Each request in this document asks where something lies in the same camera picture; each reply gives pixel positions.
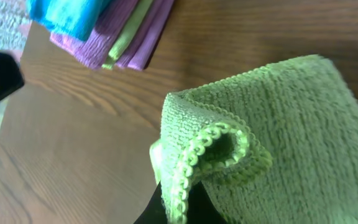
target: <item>teal cloth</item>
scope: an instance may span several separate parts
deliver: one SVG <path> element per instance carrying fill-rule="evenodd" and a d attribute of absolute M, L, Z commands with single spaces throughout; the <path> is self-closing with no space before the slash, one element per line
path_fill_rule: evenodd
<path fill-rule="evenodd" d="M 104 8 L 114 0 L 27 0 L 30 18 L 50 32 L 86 41 Z"/>
<path fill-rule="evenodd" d="M 150 155 L 169 223 L 202 181 L 228 223 L 358 224 L 358 103 L 317 55 L 168 94 Z"/>

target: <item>folded towel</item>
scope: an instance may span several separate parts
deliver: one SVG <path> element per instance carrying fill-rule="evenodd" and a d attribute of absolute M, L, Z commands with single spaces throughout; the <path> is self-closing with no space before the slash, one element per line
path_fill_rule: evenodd
<path fill-rule="evenodd" d="M 150 155 L 169 223 L 199 181 L 228 223 L 358 223 L 358 104 L 317 55 L 168 94 Z"/>
<path fill-rule="evenodd" d="M 129 68 L 143 70 L 146 67 L 155 45 L 157 44 L 158 38 L 160 37 L 162 29 L 164 28 L 165 22 L 168 19 L 173 2 L 174 0 L 165 0 L 163 2 L 154 18 L 153 24 L 150 26 L 150 29 L 145 36 L 142 45 L 138 48 L 136 54 L 127 64 Z"/>
<path fill-rule="evenodd" d="M 104 8 L 111 0 L 27 0 L 30 18 L 50 32 L 88 40 Z"/>
<path fill-rule="evenodd" d="M 152 6 L 150 7 L 150 10 L 148 11 L 142 25 L 140 25 L 140 28 L 137 31 L 132 42 L 129 44 L 128 48 L 116 62 L 116 65 L 118 67 L 125 68 L 128 66 L 129 61 L 131 61 L 137 49 L 139 49 L 140 45 L 143 43 L 143 40 L 147 32 L 149 31 L 150 26 L 152 25 L 154 18 L 159 12 L 163 2 L 164 0 L 154 0 Z"/>
<path fill-rule="evenodd" d="M 112 2 L 100 15 L 86 42 L 54 33 L 51 34 L 50 41 L 74 55 L 83 65 L 92 69 L 101 68 L 137 1 L 115 0 Z"/>
<path fill-rule="evenodd" d="M 147 11 L 150 8 L 153 0 L 140 0 L 137 6 L 135 7 L 134 12 L 128 19 L 124 28 L 122 29 L 117 41 L 111 47 L 109 51 L 109 56 L 106 60 L 106 63 L 103 65 L 103 68 L 112 69 L 118 58 L 124 53 L 128 45 L 134 38 L 139 26 L 141 25 L 144 17 L 146 16 Z"/>

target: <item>light green cloth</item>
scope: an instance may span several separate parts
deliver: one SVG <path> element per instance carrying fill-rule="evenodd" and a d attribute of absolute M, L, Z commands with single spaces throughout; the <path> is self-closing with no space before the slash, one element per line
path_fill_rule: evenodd
<path fill-rule="evenodd" d="M 229 223 L 358 224 L 358 103 L 317 55 L 168 94 L 150 155 L 171 223 L 202 180 Z"/>
<path fill-rule="evenodd" d="M 111 47 L 111 50 L 109 51 L 109 56 L 107 57 L 106 62 L 102 66 L 103 68 L 111 70 L 119 57 L 121 57 L 121 55 L 127 49 L 132 39 L 136 35 L 137 30 L 142 24 L 142 21 L 146 16 L 146 13 L 149 10 L 152 2 L 153 0 L 140 0 L 137 3 L 134 12 L 126 22 L 116 42 Z"/>

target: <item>blue washcloth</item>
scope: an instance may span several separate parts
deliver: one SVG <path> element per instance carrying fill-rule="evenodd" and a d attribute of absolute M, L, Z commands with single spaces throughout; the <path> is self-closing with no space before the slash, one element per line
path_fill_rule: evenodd
<path fill-rule="evenodd" d="M 86 41 L 102 13 L 113 0 L 27 0 L 30 18 L 50 32 Z"/>

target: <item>stack of towels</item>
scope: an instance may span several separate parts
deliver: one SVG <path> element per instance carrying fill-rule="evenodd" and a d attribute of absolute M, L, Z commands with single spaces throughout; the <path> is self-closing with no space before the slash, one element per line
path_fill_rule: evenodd
<path fill-rule="evenodd" d="M 174 0 L 27 0 L 50 41 L 92 69 L 143 70 Z"/>

